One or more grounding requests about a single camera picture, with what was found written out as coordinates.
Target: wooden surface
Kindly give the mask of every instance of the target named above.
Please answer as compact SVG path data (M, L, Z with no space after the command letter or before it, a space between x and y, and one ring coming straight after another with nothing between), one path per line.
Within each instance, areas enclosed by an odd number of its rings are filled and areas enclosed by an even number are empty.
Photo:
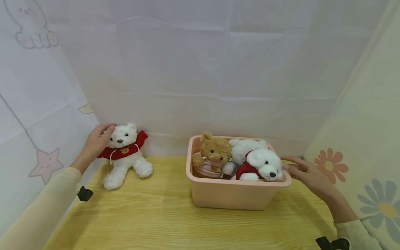
M133 169L124 185L107 191L104 164L49 241L47 250L309 250L315 239L335 239L328 208L301 183L277 193L265 211L197 208L191 201L185 157L148 157L154 174Z

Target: storage box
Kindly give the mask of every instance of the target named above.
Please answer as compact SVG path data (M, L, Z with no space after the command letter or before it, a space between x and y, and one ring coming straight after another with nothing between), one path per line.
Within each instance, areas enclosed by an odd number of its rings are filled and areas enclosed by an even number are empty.
M225 139L253 139L218 136ZM198 207L243 210L264 210L276 192L292 183L290 174L284 171L283 182L251 182L198 178L192 174L192 156L199 151L201 136L193 136L189 142L186 175L192 188L192 200Z

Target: stuffed animal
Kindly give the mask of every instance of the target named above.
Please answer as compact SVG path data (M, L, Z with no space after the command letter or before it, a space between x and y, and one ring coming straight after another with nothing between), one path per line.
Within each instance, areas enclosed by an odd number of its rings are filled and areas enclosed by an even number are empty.
M153 173L153 165L145 160L140 149L148 138L142 130L137 132L136 125L116 126L110 136L107 147L97 158L110 160L113 169L103 180L104 187L112 190L122 186L128 169L133 167L140 178Z
M232 139L229 144L232 146L232 159L222 167L223 173L229 176L235 175L238 167L246 162L248 152L259 148L268 148L264 140Z
M205 132L201 139L200 152L192 157L194 171L203 178L222 178L222 166L231 157L231 145L224 138L213 137Z
M282 161L279 156L267 148L252 150L246 154L246 162L237 169L232 179L282 181Z

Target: human hand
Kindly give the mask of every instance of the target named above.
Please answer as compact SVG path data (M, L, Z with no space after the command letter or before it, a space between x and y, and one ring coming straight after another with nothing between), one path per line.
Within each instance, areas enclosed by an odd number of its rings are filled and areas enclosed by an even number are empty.
M90 162L94 161L97 156L106 148L111 134L114 132L116 124L99 124L89 134L85 146L80 154Z
M321 200L328 202L337 196L341 196L335 186L328 181L321 171L311 162L307 162L295 156L281 156L281 160L294 162L295 164L284 165L286 170L294 179L301 181L306 187Z

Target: drawstring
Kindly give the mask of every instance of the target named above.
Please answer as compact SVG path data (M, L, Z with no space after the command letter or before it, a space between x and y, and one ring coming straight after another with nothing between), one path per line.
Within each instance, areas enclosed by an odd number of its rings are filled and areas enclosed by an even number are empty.
M111 153L111 155L110 155L110 165L112 165L112 159L111 159L111 157L112 157L112 154L113 153L115 153L115 151L117 151L116 149L114 149L114 151Z
M134 143L134 145L138 148L138 152L139 152L139 151L140 151L139 146L138 146L136 143ZM113 151L113 152L111 153L111 155L110 155L110 165L112 165L112 159L111 159L112 154L115 153L115 151L117 151L117 149L114 149L114 151Z

